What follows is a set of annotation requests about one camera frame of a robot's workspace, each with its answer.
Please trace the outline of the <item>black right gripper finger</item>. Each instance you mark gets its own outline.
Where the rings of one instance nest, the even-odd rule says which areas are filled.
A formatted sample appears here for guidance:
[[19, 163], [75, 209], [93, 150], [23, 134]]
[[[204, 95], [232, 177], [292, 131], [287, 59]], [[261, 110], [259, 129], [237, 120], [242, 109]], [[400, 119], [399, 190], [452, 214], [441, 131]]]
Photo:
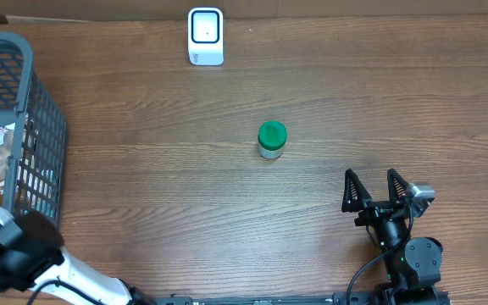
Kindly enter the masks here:
[[406, 196], [406, 189], [409, 183], [406, 182], [395, 169], [387, 171], [387, 182], [389, 191], [389, 200], [391, 202], [402, 201]]
[[360, 182], [352, 169], [345, 172], [345, 187], [342, 198], [341, 211], [356, 213], [364, 210], [372, 203], [372, 197]]

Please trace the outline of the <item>green lid white jar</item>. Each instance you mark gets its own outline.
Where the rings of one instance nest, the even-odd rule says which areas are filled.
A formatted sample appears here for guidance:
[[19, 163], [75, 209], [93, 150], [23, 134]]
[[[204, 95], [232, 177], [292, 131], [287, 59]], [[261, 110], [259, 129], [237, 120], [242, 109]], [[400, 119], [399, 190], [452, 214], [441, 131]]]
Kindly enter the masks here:
[[258, 152], [263, 158], [281, 156], [287, 142], [286, 127], [279, 121], [264, 122], [258, 131]]

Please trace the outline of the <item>teal wet wipes pack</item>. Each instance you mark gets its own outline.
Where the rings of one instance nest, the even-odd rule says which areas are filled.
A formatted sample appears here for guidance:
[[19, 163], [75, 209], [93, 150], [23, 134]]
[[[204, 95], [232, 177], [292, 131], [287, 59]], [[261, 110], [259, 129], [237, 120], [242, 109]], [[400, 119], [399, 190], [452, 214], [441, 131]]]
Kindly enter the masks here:
[[47, 217], [52, 217], [55, 214], [52, 200], [54, 195], [54, 177], [53, 171], [43, 169], [40, 171], [40, 176], [35, 176], [26, 169], [19, 172], [16, 190], [19, 192], [19, 200], [25, 204], [30, 210], [35, 210]]

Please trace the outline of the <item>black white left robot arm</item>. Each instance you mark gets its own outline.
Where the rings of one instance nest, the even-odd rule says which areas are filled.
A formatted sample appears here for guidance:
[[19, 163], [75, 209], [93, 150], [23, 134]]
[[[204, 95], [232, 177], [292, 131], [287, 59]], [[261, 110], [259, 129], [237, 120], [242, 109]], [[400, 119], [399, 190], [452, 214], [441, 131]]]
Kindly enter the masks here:
[[71, 304], [152, 304], [150, 297], [118, 278], [75, 258], [47, 217], [30, 212], [14, 217], [0, 207], [0, 292], [32, 291]]

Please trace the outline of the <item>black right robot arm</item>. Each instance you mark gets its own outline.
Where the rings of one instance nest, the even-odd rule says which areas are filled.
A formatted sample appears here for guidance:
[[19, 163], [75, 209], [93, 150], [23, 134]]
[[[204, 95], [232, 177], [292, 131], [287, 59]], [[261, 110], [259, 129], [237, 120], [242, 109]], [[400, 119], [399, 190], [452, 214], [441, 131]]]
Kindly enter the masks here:
[[[387, 171], [389, 198], [375, 201], [353, 170], [345, 172], [341, 211], [356, 213], [357, 227], [363, 227], [380, 254], [361, 267], [350, 280], [345, 293], [336, 299], [351, 304], [449, 304], [446, 291], [438, 291], [441, 280], [443, 246], [432, 237], [411, 237], [414, 221], [435, 199], [427, 183], [409, 183], [394, 169]], [[371, 292], [357, 294], [357, 279], [382, 261], [388, 281]]]

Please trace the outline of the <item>white barcode scanner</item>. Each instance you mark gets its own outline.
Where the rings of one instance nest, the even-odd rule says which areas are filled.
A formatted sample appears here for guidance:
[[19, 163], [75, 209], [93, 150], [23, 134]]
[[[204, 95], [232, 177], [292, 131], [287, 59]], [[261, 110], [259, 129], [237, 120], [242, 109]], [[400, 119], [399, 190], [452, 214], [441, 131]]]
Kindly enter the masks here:
[[224, 15], [218, 8], [193, 8], [187, 19], [190, 62], [198, 66], [220, 66], [224, 56]]

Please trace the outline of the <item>grey plastic shopping basket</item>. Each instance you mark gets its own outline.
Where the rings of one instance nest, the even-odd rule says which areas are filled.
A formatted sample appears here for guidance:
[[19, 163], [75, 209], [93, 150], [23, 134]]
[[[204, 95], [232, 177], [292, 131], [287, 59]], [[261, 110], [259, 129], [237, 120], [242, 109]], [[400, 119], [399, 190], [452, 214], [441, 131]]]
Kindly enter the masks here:
[[0, 126], [15, 123], [12, 153], [8, 157], [3, 208], [13, 216], [35, 211], [19, 200], [16, 190], [19, 172], [26, 169], [35, 176], [53, 171], [55, 214], [47, 217], [60, 223], [64, 187], [68, 125], [48, 89], [33, 66], [33, 50], [22, 36], [0, 32]]

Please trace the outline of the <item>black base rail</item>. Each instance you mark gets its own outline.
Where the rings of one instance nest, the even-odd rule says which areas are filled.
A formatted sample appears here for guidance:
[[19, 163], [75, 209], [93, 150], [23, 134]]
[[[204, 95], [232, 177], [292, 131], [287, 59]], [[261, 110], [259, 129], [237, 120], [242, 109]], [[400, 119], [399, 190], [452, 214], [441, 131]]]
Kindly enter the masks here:
[[[156, 305], [347, 305], [347, 294], [335, 292], [331, 296], [298, 296], [298, 297], [227, 297], [203, 298], [191, 297], [155, 297], [152, 303]], [[446, 292], [417, 292], [411, 296], [399, 292], [390, 301], [390, 304], [438, 304], [451, 305]]]

